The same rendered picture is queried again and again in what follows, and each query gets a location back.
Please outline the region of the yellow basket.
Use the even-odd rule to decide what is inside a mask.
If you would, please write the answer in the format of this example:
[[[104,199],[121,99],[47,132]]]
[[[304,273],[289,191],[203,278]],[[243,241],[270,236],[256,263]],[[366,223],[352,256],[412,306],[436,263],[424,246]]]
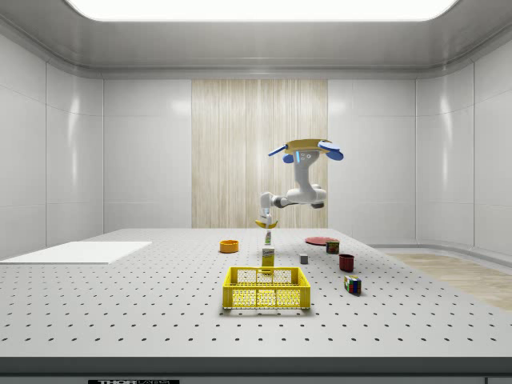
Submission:
[[[310,308],[310,284],[299,267],[232,266],[222,286],[224,308]]]

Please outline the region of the white board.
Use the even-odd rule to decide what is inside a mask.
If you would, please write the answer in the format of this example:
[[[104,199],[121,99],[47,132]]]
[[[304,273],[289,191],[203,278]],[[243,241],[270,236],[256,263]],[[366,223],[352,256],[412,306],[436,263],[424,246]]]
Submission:
[[[20,255],[0,264],[110,264],[151,242],[68,242]]]

